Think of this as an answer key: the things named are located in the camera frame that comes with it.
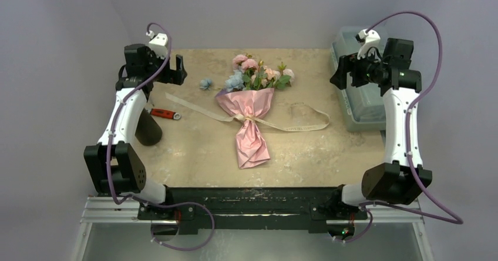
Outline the pink flower bouquet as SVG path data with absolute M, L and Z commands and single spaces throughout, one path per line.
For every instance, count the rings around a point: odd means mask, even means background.
M 257 121 L 271 108 L 276 89 L 290 87 L 295 73 L 281 63 L 277 69 L 256 61 L 251 55 L 239 54 L 232 59 L 233 74 L 215 96 L 220 108 L 241 122 L 235 136 L 238 167 L 253 168 L 270 160 L 267 143 Z

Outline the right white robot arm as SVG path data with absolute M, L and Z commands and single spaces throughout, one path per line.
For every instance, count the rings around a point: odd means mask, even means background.
M 423 168 L 418 150 L 415 100 L 422 90 L 422 78 L 419 71 L 409 68 L 413 49 L 413 41 L 389 38 L 380 59 L 343 55 L 330 78 L 340 90 L 378 85 L 386 115 L 383 162 L 368 169 L 359 184 L 340 187 L 341 195 L 329 203 L 337 218 L 367 202 L 408 205 L 432 182 L 432 172 Z

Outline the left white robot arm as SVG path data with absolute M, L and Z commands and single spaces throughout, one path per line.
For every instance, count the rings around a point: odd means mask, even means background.
M 159 143 L 161 127 L 146 109 L 155 82 L 182 85 L 187 72 L 183 57 L 176 55 L 170 68 L 171 45 L 153 43 L 125 46 L 125 64 L 118 71 L 112 114 L 95 145 L 85 147 L 83 157 L 93 185 L 100 195 L 109 195 L 119 205 L 128 198 L 152 205 L 160 219 L 173 216 L 175 203 L 167 198 L 167 186 L 154 182 L 132 143 Z

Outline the cream printed ribbon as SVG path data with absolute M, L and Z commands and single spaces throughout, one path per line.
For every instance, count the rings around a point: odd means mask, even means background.
M 326 121 L 325 123 L 323 124 L 316 124 L 316 125 L 305 125 L 305 126 L 290 126 L 290 127 L 283 127 L 283 126 L 278 126 L 276 124 L 273 124 L 271 122 L 267 122 L 263 119 L 260 119 L 256 116 L 253 116 L 253 115 L 248 115 L 248 116 L 244 116 L 240 113 L 236 113 L 234 116 L 229 116 L 229 117 L 224 117 L 224 116 L 221 116 L 219 114 L 216 114 L 214 112 L 211 112 L 207 109 L 204 109 L 202 108 L 201 106 L 198 106 L 196 104 L 193 104 L 191 102 L 188 102 L 188 101 L 185 101 L 184 99 L 181 99 L 181 98 L 178 98 L 170 93 L 165 93 L 165 97 L 166 99 L 174 102 L 174 103 L 177 103 L 181 106 L 184 106 L 186 108 L 189 108 L 195 112 L 198 112 L 200 114 L 203 114 L 209 118 L 212 118 L 214 120 L 217 120 L 219 122 L 232 122 L 234 120 L 237 120 L 241 123 L 245 122 L 245 121 L 250 121 L 250 122 L 255 122 L 255 123 L 260 123 L 260 124 L 263 124 L 265 126 L 269 126 L 271 128 L 274 128 L 274 129 L 277 129 L 279 131 L 283 131 L 283 132 L 310 132 L 310 131 L 319 131 L 319 130 L 322 130 L 322 129 L 325 129 L 327 128 L 329 125 L 330 125 L 330 116 L 323 112 L 323 111 L 319 111 L 317 109 L 314 109 L 312 108 L 311 106 L 305 104 L 305 103 L 302 103 L 302 102 L 297 102 L 297 103 L 293 103 L 291 106 L 294 107 L 294 106 L 303 106 L 303 107 L 308 107 L 310 108 L 312 111 L 316 112 L 316 113 L 319 113 L 321 114 L 322 116 L 324 116 L 326 118 Z

